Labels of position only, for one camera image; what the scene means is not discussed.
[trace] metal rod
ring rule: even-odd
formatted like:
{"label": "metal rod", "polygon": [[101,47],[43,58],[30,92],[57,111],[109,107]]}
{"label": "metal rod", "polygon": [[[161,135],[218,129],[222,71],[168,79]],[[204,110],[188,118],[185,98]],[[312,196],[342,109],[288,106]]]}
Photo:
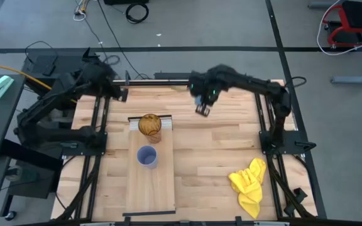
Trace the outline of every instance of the metal rod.
{"label": "metal rod", "polygon": [[[103,109],[103,117],[101,119],[101,128],[99,132],[106,132],[106,124],[107,124],[107,116],[108,116],[108,110],[110,106],[110,97],[106,97],[104,99],[104,109]],[[96,178],[92,181],[91,191],[90,191],[90,197],[89,197],[89,204],[87,205],[87,215],[86,218],[92,218],[93,216],[93,208],[94,208],[94,199],[96,197],[96,191],[97,191],[97,181],[99,179],[99,169],[100,169],[100,162],[101,162],[101,156],[96,156],[94,160],[94,166],[93,170],[96,171]]]}
{"label": "metal rod", "polygon": [[13,195],[7,194],[4,199],[3,207],[0,211],[0,217],[6,217],[9,213],[9,209],[11,208]]}
{"label": "metal rod", "polygon": [[[112,81],[113,85],[126,85],[125,80]],[[130,80],[129,85],[188,85],[188,80]]]}
{"label": "metal rod", "polygon": [[[270,127],[272,127],[275,124],[275,118],[273,117],[272,104],[271,104],[270,99],[269,99],[268,96],[265,96],[265,102],[266,102],[266,109],[268,110],[268,117],[269,117]],[[277,164],[278,164],[278,167],[279,167],[280,176],[282,177],[282,180],[288,186],[287,175],[286,175],[286,170],[285,170],[285,167],[284,167],[283,156],[281,154],[277,154]],[[284,193],[284,197],[285,197],[285,200],[286,200],[286,206],[289,206],[290,201],[288,200],[286,193]],[[291,213],[288,216],[289,217],[294,217],[294,213]]]}
{"label": "metal rod", "polygon": [[294,205],[295,209],[297,210],[297,212],[299,213],[299,215],[301,217],[310,217],[310,218],[315,218],[311,213],[309,213],[295,198],[294,193],[290,190],[290,188],[286,185],[286,183],[283,182],[282,177],[280,177],[278,171],[276,170],[275,165],[273,164],[272,161],[272,156],[267,155],[266,159],[268,160],[268,168],[269,168],[269,174],[270,174],[270,178],[274,179],[275,181],[277,181],[278,185],[280,186],[280,188],[285,192],[287,198],[292,202],[292,204]]}
{"label": "metal rod", "polygon": [[82,200],[82,198],[85,195],[85,192],[91,185],[91,183],[98,177],[96,174],[96,170],[92,169],[91,173],[89,173],[85,184],[79,189],[78,193],[75,195],[74,199],[70,202],[69,206],[64,210],[64,212],[56,218],[56,220],[68,220],[71,214],[76,209],[76,206],[79,204],[79,202]]}
{"label": "metal rod", "polygon": [[[265,118],[263,116],[263,109],[262,109],[261,98],[260,98],[259,94],[255,94],[255,102],[256,102],[256,108],[258,109],[258,117],[259,117],[259,123],[261,125],[261,131],[265,131],[266,124],[265,124]],[[266,155],[266,162],[268,163],[268,166],[270,164],[273,164],[272,155],[269,155],[269,154]],[[269,171],[269,175],[270,175],[270,184],[271,184],[271,188],[272,188],[271,192],[273,194],[273,202],[275,203],[277,219],[279,219],[280,217],[283,217],[282,206],[280,204],[280,197],[279,197],[279,193],[277,190],[276,181],[272,177],[272,174],[270,173],[270,171]]]}
{"label": "metal rod", "polygon": [[[270,168],[271,165],[273,165],[273,156],[270,154],[266,155],[266,162],[268,163],[268,166]],[[273,201],[275,202],[275,209],[276,209],[276,216],[277,219],[282,218],[283,217],[283,212],[282,212],[282,205],[280,204],[280,197],[279,197],[279,192],[277,189],[277,183],[276,180],[273,178],[270,169],[269,169],[269,175],[270,175],[270,185],[271,185],[271,192],[273,195]]]}
{"label": "metal rod", "polygon": [[261,104],[261,98],[259,94],[255,94],[256,109],[258,110],[259,123],[261,125],[261,131],[266,130],[265,118],[263,117],[263,110]]}
{"label": "metal rod", "polygon": [[[100,100],[101,100],[100,97],[96,97],[96,101],[94,102],[92,122],[91,122],[91,126],[94,128],[96,128],[97,116],[99,115]],[[90,161],[91,161],[91,157],[85,156],[85,160],[83,163],[83,169],[82,169],[82,177],[80,178],[79,189],[85,184],[87,174],[89,172]],[[82,212],[82,204],[83,204],[83,199],[81,199],[81,201],[79,202],[79,204],[76,207],[74,219],[80,218],[80,214]]]}

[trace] cable coil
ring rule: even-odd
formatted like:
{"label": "cable coil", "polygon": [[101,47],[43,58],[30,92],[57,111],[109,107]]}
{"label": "cable coil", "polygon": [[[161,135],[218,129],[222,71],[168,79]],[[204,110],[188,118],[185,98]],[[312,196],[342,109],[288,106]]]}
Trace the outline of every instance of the cable coil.
{"label": "cable coil", "polygon": [[[129,15],[129,12],[135,6],[142,6],[146,10],[146,14],[142,19],[135,19],[131,15]],[[149,8],[144,3],[133,3],[133,4],[129,5],[128,8],[126,8],[125,16],[126,16],[126,19],[128,20],[128,22],[130,22],[131,24],[138,24],[138,23],[141,23],[142,21],[144,21],[149,16]]]}

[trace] wooden board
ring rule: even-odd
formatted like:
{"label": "wooden board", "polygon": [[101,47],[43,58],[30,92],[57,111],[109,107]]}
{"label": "wooden board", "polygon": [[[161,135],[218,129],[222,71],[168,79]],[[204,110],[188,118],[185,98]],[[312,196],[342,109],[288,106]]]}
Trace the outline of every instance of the wooden board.
{"label": "wooden board", "polygon": [[[162,140],[150,144],[139,130],[129,132],[128,182],[125,213],[175,211],[173,131],[162,129]],[[157,167],[139,164],[136,153],[145,145],[157,151]]]}
{"label": "wooden board", "polygon": [[[82,97],[77,104],[74,128],[89,125],[94,97]],[[176,214],[132,217],[132,221],[171,220],[253,220],[238,204],[237,193],[227,175],[247,168],[253,158],[265,159],[260,151],[260,130],[255,97],[230,89],[222,92],[209,117],[195,113],[195,104],[183,87],[131,87],[127,103],[112,101],[107,122],[107,153],[102,158],[93,220],[123,221],[128,172],[128,117],[146,113],[171,114]],[[286,119],[286,130],[294,130],[293,117]],[[288,185],[301,187],[307,198],[303,205],[316,215],[307,171],[293,157],[284,156]],[[58,195],[68,205],[79,189],[83,157],[76,157],[61,174]],[[275,207],[269,174],[265,173],[263,200],[258,220],[275,220]],[[284,196],[279,190],[282,207]],[[55,202],[52,217],[63,208]]]}

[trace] gray floor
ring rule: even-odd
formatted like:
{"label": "gray floor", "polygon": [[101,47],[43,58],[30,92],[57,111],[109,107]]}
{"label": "gray floor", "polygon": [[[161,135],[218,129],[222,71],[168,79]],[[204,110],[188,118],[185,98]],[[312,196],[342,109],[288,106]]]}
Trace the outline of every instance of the gray floor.
{"label": "gray floor", "polygon": [[[307,1],[272,0],[284,46],[316,46],[315,36],[323,11],[307,9]],[[0,10],[0,48],[24,48],[43,40],[55,48],[99,47],[84,22],[72,20],[74,0],[6,0]],[[262,0],[151,0],[150,16],[143,24],[129,24],[112,7],[103,5],[121,46],[276,46],[266,4]],[[87,19],[105,47],[117,44],[95,1]],[[362,52],[343,56],[322,53],[286,53],[292,76],[304,76],[308,84],[297,89],[302,115],[313,150],[327,216],[362,220],[362,86],[331,85],[336,75],[362,75]],[[277,52],[144,52],[127,53],[140,73],[204,71],[225,63],[258,78],[284,78]],[[121,56],[114,69],[136,74]],[[0,64],[20,69],[23,53],[0,54]],[[0,69],[0,74],[9,74]],[[18,109],[36,97],[24,91]],[[17,141],[12,129],[7,138]],[[0,206],[4,192],[0,195]],[[12,222],[0,225],[47,221],[53,196],[47,200],[15,197]]]}

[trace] cup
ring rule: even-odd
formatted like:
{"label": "cup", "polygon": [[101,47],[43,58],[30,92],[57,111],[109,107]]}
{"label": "cup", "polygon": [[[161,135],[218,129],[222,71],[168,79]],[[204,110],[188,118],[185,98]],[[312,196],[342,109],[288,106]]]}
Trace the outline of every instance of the cup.
{"label": "cup", "polygon": [[157,151],[152,146],[142,146],[136,153],[136,159],[139,164],[149,169],[157,167]]}
{"label": "cup", "polygon": [[162,120],[155,114],[142,116],[138,123],[138,129],[152,144],[159,143],[162,140]]}

